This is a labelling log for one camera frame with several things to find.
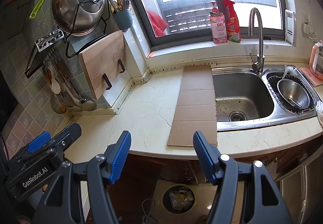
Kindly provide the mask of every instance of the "kitchen sink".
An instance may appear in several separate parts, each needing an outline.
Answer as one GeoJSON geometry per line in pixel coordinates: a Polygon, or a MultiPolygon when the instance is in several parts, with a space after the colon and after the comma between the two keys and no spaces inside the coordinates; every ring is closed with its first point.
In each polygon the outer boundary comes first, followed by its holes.
{"type": "Polygon", "coordinates": [[[297,70],[288,79],[301,84],[310,95],[310,106],[298,110],[277,90],[285,66],[265,65],[261,73],[251,66],[212,69],[216,99],[217,130],[240,130],[279,125],[316,116],[319,100],[312,85],[297,70]]]}

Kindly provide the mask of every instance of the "pot lid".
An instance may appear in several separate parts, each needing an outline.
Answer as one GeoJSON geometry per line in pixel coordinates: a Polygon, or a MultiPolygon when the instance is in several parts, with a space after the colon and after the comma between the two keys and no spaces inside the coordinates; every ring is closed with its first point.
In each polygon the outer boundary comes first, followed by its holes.
{"type": "Polygon", "coordinates": [[[103,8],[104,3],[102,0],[51,1],[51,9],[55,22],[64,32],[68,34],[72,33],[74,36],[83,36],[91,33],[101,19],[103,8]],[[73,29],[75,13],[79,3],[81,4],[77,12],[73,29]]]}

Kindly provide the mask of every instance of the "floor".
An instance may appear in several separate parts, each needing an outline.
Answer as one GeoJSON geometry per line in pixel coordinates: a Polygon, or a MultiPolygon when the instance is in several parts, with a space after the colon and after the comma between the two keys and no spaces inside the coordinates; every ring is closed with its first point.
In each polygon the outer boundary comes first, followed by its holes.
{"type": "MultiPolygon", "coordinates": [[[[173,184],[173,182],[161,179],[157,181],[153,196],[156,207],[152,215],[158,220],[159,224],[201,224],[199,218],[209,214],[210,209],[208,207],[213,203],[217,186],[212,186],[211,184],[191,185],[190,188],[195,194],[195,204],[188,212],[173,214],[168,212],[162,203],[164,192],[173,184]]],[[[238,224],[240,222],[242,202],[243,182],[239,182],[232,224],[238,224]]]]}

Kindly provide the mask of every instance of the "window frame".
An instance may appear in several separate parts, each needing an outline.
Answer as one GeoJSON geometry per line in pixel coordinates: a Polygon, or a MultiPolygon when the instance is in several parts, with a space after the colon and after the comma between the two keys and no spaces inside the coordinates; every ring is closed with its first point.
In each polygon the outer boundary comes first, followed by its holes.
{"type": "MultiPolygon", "coordinates": [[[[134,9],[138,21],[141,25],[143,33],[147,39],[147,42],[150,46],[151,51],[157,51],[169,47],[181,46],[192,43],[212,41],[212,32],[211,28],[192,30],[181,33],[169,34],[162,37],[156,37],[154,31],[151,27],[146,9],[143,5],[142,0],[131,0],[132,8],[134,9]]],[[[217,0],[217,5],[219,11],[225,14],[225,9],[223,6],[223,0],[217,0]]],[[[285,0],[279,0],[281,8],[281,21],[282,21],[282,30],[263,28],[263,33],[267,38],[273,40],[285,41],[285,0]]],[[[240,27],[241,38],[251,38],[248,36],[248,27],[240,27]]],[[[255,37],[258,37],[259,31],[258,28],[255,28],[255,37]]]]}

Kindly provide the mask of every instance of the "white countertop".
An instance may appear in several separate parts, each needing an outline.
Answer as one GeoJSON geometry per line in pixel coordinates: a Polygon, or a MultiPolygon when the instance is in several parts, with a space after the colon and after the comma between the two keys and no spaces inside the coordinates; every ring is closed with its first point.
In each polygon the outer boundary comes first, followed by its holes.
{"type": "MultiPolygon", "coordinates": [[[[306,64],[291,63],[297,67],[306,64]]],[[[130,153],[177,159],[197,159],[193,148],[166,145],[177,103],[182,70],[155,74],[138,85],[120,114],[72,117],[81,137],[65,152],[73,162],[90,160],[115,143],[123,130],[131,133],[130,153]]],[[[315,87],[323,98],[323,85],[315,87]]],[[[323,134],[317,117],[257,129],[218,132],[218,149],[232,157],[266,154],[299,145],[323,134]]]]}

